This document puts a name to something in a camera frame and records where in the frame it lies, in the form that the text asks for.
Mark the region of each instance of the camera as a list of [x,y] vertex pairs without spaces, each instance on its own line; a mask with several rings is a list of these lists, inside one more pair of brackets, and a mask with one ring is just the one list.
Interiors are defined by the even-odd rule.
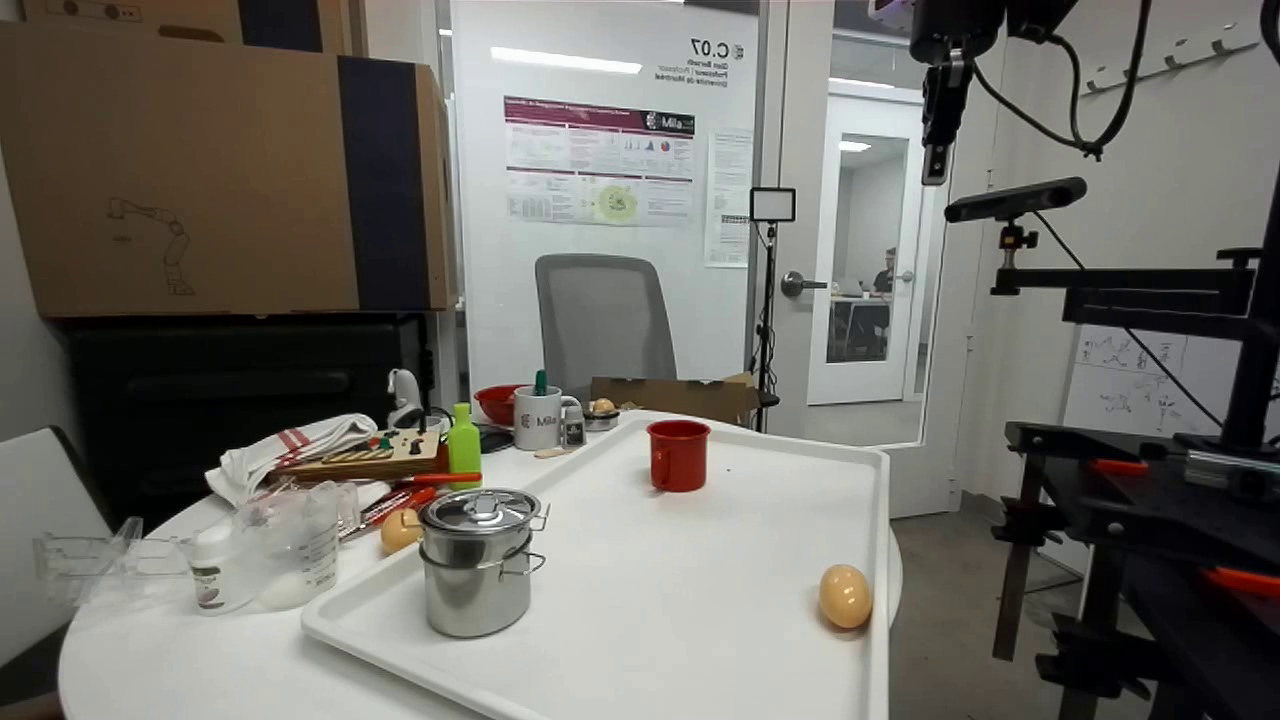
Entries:
[[970,221],[1017,221],[1026,213],[1041,209],[1068,209],[1087,190],[1081,175],[1047,180],[1047,182],[1026,182],[1026,187],[1004,187],[1004,190],[986,190],[986,195],[961,195],[947,204],[947,222],[970,222]]

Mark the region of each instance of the white table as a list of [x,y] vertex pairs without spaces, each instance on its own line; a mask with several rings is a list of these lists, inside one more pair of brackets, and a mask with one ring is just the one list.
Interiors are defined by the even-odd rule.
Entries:
[[[519,486],[562,458],[523,450],[485,457],[485,482]],[[200,500],[154,536],[193,536],[228,507]],[[379,560],[376,536],[340,550],[340,583]],[[893,542],[893,583],[877,587],[895,613],[902,550]],[[99,592],[69,629],[61,654],[61,696],[73,720],[222,720],[222,715],[308,715],[308,720],[453,720],[472,715],[416,685],[362,665],[302,629],[302,613],[217,616],[200,613],[188,575],[149,575],[135,596]]]

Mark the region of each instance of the egg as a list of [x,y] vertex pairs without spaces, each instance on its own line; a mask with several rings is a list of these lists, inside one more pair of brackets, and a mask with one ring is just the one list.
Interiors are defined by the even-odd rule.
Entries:
[[416,520],[416,507],[397,507],[379,526],[386,556],[426,540],[426,524]]
[[849,562],[834,562],[815,587],[815,613],[840,629],[860,632],[871,621],[871,583]]
[[615,403],[608,396],[593,396],[587,417],[615,417]]

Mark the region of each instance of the gray chair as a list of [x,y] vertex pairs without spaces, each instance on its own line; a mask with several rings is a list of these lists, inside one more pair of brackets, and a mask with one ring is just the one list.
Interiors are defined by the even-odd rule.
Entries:
[[0,673],[32,675],[22,696],[8,696],[16,688],[5,675],[0,715],[61,715],[61,700],[49,688],[52,669],[45,669],[58,665],[58,650],[49,654],[45,643],[73,621],[73,606],[45,596],[38,536],[109,540],[113,533],[52,429],[0,440],[0,490]]
[[587,396],[598,376],[678,378],[663,287],[636,257],[542,257],[538,301],[555,388]]

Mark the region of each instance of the red cup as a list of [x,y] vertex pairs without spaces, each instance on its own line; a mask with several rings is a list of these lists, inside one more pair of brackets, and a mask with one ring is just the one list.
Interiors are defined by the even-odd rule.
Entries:
[[655,490],[697,490],[708,482],[708,424],[647,424],[647,475]]

